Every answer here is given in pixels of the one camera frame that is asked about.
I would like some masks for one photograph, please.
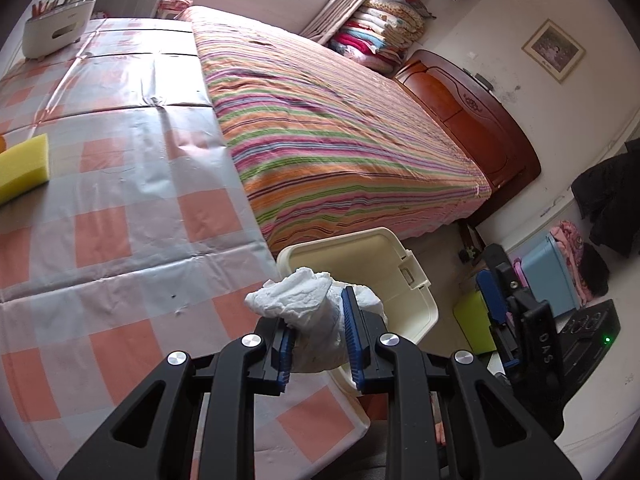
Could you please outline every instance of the plastic table cover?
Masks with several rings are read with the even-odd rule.
[[[50,144],[50,182],[0,207],[0,416],[49,480],[166,354],[250,332],[244,296],[278,273],[189,23],[96,20],[14,67],[2,134]],[[367,426],[329,375],[293,376],[256,399],[256,477],[309,478]]]

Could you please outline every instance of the framed picture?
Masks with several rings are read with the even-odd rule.
[[[584,49],[551,20],[522,49],[558,81],[562,81],[584,56]]]

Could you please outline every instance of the plastic storage container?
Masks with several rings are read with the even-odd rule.
[[[289,246],[278,254],[280,274],[299,267],[328,272],[334,280],[368,286],[382,300],[388,329],[419,343],[438,320],[431,283],[411,251],[386,228]],[[348,365],[333,370],[338,385],[355,393]]]
[[[580,307],[569,269],[551,234],[523,257],[522,272],[535,298],[551,304],[554,317]]]
[[[489,316],[480,291],[465,294],[453,307],[456,318],[474,354],[495,350],[494,339],[489,331]]]

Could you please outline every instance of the striped bedsheet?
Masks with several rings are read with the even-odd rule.
[[[481,170],[395,82],[241,16],[190,7],[209,97],[271,251],[384,226],[464,218]]]

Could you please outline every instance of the blue plastic box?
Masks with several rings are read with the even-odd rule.
[[[522,272],[536,299],[551,304],[554,317],[580,307],[571,274],[551,234],[523,257]]]

